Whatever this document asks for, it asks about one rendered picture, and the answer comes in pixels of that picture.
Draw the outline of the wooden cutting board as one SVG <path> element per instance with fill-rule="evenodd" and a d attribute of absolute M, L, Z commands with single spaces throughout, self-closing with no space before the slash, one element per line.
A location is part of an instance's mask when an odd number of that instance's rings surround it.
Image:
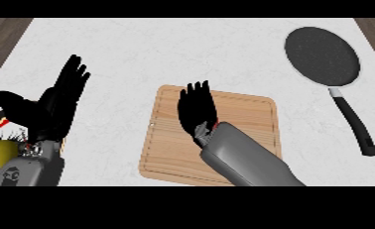
<path fill-rule="evenodd" d="M 182 86 L 158 88 L 139 173 L 142 176 L 191 185 L 232 186 L 231 182 L 204 163 L 201 149 L 185 132 L 177 117 Z M 219 119 L 241 131 L 278 156 L 282 156 L 279 117 L 275 101 L 263 96 L 213 91 Z"/>

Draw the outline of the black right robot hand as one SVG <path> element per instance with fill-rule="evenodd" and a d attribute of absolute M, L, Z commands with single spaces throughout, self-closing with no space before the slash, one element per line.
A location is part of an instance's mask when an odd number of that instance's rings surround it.
<path fill-rule="evenodd" d="M 208 81 L 189 83 L 188 88 L 180 90 L 177 113 L 183 130 L 192 136 L 195 144 L 204 147 L 219 124 Z"/>

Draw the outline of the yellow rounded object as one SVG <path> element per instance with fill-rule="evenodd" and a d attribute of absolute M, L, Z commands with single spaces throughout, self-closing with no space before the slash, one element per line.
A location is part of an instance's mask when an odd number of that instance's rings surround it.
<path fill-rule="evenodd" d="M 18 143 L 9 140 L 0 140 L 0 169 L 18 157 L 18 153 Z"/>

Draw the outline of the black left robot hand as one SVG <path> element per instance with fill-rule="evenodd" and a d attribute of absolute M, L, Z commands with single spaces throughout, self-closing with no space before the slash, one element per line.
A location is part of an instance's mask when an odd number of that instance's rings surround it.
<path fill-rule="evenodd" d="M 28 142 L 62 141 L 68 136 L 79 101 L 92 74 L 83 59 L 71 55 L 55 85 L 37 102 L 11 91 L 0 90 L 0 108 L 11 122 L 28 128 Z"/>

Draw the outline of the black frying pan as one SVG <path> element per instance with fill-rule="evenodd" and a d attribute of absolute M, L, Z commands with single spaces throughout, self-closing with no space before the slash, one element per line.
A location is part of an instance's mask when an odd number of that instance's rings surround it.
<path fill-rule="evenodd" d="M 375 157 L 375 143 L 365 124 L 340 92 L 358 78 L 361 62 L 349 43 L 332 32 L 316 27 L 297 28 L 287 36 L 284 50 L 300 74 L 328 87 L 338 110 L 350 125 L 361 153 Z"/>

